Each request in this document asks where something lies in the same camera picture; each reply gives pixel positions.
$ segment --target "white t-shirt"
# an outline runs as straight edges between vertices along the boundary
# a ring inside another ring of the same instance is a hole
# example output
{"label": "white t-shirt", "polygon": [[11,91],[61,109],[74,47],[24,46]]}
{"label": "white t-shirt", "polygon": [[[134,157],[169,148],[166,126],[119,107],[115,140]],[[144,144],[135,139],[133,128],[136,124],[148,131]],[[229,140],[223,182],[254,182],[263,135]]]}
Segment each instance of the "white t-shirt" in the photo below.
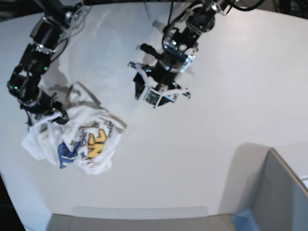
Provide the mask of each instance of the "white t-shirt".
{"label": "white t-shirt", "polygon": [[65,125],[51,122],[58,114],[46,116],[29,127],[22,146],[35,159],[59,168],[75,164],[88,174],[107,171],[126,125],[101,108],[80,83],[71,87],[68,102]]}

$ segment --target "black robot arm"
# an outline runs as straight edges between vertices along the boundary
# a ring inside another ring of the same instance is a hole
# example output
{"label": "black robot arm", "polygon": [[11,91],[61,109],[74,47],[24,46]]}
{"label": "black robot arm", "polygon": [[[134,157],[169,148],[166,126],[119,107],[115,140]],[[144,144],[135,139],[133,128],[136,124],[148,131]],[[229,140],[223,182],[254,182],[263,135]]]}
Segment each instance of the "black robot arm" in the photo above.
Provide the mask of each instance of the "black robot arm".
{"label": "black robot arm", "polygon": [[[214,27],[215,14],[227,14],[230,9],[225,0],[194,1],[163,29],[162,54],[155,51],[153,47],[142,44],[140,49],[154,56],[157,62],[153,67],[130,63],[138,70],[134,78],[135,98],[138,99],[145,88],[147,88],[145,100],[154,107],[175,102],[179,94],[190,98],[190,93],[176,83],[176,78],[180,73],[184,73],[195,59],[198,52],[197,40],[203,33]],[[180,32],[176,24],[181,22],[186,22],[186,27]],[[157,82],[155,87],[147,82],[148,77],[152,77]]]}
{"label": "black robot arm", "polygon": [[68,42],[71,31],[78,27],[89,12],[82,3],[76,6],[63,6],[58,0],[36,0],[45,15],[31,33],[33,43],[28,44],[18,66],[14,69],[7,87],[15,96],[21,109],[35,115],[51,115],[61,112],[62,116],[54,121],[65,124],[68,116],[62,104],[39,88],[43,75],[55,54],[56,47]]}

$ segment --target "cable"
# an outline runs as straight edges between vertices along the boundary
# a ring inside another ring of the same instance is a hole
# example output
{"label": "cable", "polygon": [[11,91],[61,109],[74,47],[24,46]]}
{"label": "cable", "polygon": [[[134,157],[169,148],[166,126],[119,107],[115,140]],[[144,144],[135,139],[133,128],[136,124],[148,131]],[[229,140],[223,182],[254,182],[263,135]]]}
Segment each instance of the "cable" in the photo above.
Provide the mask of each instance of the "cable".
{"label": "cable", "polygon": [[57,56],[56,56],[55,58],[53,58],[53,59],[50,61],[50,63],[52,63],[52,62],[55,61],[57,58],[59,58],[59,56],[60,56],[60,55],[64,52],[64,50],[66,49],[67,44],[68,44],[68,38],[65,38],[64,40],[62,40],[62,41],[58,44],[58,46],[59,46],[61,43],[63,43],[64,41],[65,41],[65,45],[64,45],[62,51],[60,51],[60,52],[57,54]]}
{"label": "cable", "polygon": [[170,19],[171,19],[171,15],[172,15],[173,4],[174,4],[174,0],[172,0],[172,3],[171,3],[170,13],[169,13],[169,19],[168,19],[168,24],[167,24],[167,26],[170,25]]}
{"label": "cable", "polygon": [[81,28],[80,28],[77,32],[75,32],[74,34],[72,34],[72,35],[71,35],[71,38],[74,37],[74,36],[76,36],[77,34],[79,34],[79,33],[83,30],[83,28],[85,28],[85,25],[86,25],[86,21],[82,21]]}
{"label": "cable", "polygon": [[186,7],[185,10],[178,17],[176,17],[172,22],[177,21],[180,18],[182,18],[185,15],[185,13],[188,9],[191,9],[192,7],[194,7],[195,5],[198,5],[198,4],[202,4],[202,1],[200,1],[200,0],[194,1],[192,4],[190,4],[188,7]]}
{"label": "cable", "polygon": [[251,7],[247,7],[247,8],[243,8],[243,7],[237,6],[236,4],[234,4],[230,0],[226,0],[226,1],[229,3],[230,6],[234,7],[235,9],[237,9],[239,11],[252,11],[252,10],[258,8],[262,3],[264,3],[265,0],[260,0],[255,5],[253,5]]}
{"label": "cable", "polygon": [[246,7],[250,7],[246,2],[244,2],[243,0],[239,0],[243,5],[245,5]]}
{"label": "cable", "polygon": [[163,51],[165,51],[164,39],[165,39],[165,35],[163,35],[163,38],[162,38],[162,47],[163,47]]}
{"label": "cable", "polygon": [[145,7],[145,11],[146,11],[146,14],[147,14],[147,16],[148,16],[148,19],[150,20],[150,14],[149,14],[148,7],[146,6],[145,0],[143,0],[143,5],[144,5],[144,7]]}

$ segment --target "white table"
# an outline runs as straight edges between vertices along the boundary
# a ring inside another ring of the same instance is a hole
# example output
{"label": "white table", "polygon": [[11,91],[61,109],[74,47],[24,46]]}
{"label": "white table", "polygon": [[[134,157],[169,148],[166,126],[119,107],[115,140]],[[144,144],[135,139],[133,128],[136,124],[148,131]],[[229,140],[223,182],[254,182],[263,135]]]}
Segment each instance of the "white table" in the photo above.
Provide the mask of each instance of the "white table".
{"label": "white table", "polygon": [[[134,99],[136,71],[127,67],[142,62],[137,45],[160,48],[152,22],[166,23],[169,3],[147,4],[151,20],[143,3],[93,7],[85,29],[44,76],[47,87],[81,81],[127,123],[114,166],[98,176],[37,162],[21,147],[26,114],[6,83],[40,15],[0,24],[0,172],[25,225],[42,230],[51,213],[74,215],[76,207],[201,208],[214,215],[241,145],[290,156],[285,146],[308,143],[307,20],[259,10],[217,15],[198,40],[194,76],[183,76],[191,99],[153,109]],[[305,169],[303,158],[290,157],[292,167]]]}

